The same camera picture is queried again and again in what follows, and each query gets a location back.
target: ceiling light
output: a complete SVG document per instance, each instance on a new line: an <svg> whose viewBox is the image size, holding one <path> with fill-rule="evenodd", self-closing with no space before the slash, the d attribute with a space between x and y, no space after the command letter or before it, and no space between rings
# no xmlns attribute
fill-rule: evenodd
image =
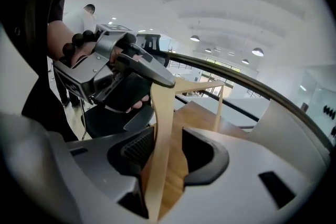
<svg viewBox="0 0 336 224"><path fill-rule="evenodd" d="M197 35L193 35L191 36L190 38L192 41L196 41L196 42L199 42L200 38L197 36Z"/></svg>
<svg viewBox="0 0 336 224"><path fill-rule="evenodd" d="M264 56L264 52L260 48L253 49L252 53L256 56L261 56L261 57Z"/></svg>

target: person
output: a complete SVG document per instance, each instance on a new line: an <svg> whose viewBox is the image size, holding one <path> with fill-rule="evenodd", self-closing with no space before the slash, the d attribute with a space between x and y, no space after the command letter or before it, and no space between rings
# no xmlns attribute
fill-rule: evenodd
<svg viewBox="0 0 336 224"><path fill-rule="evenodd" d="M7 7L2 10L1 22L8 37L39 76L26 100L22 115L39 122L48 131L60 133L65 142L78 140L67 122L61 102L50 89L46 64L46 55L54 61L63 57L63 46L71 42L76 34L62 21L65 0L1 2L2 6ZM88 42L76 48L71 65L73 66L81 56L90 55L95 45L94 42ZM111 54L111 63L120 52L121 49L115 47ZM139 108L141 105L142 100L133 107Z"/></svg>
<svg viewBox="0 0 336 224"><path fill-rule="evenodd" d="M94 31L96 28L96 23L93 17L95 10L96 7L93 4L88 4L81 10L69 12L64 16L62 21L73 33L83 33L85 30ZM72 107L77 108L80 104L78 97L72 92L69 92L68 98L67 89L57 75L55 75L55 82L62 105L67 106L70 101Z"/></svg>

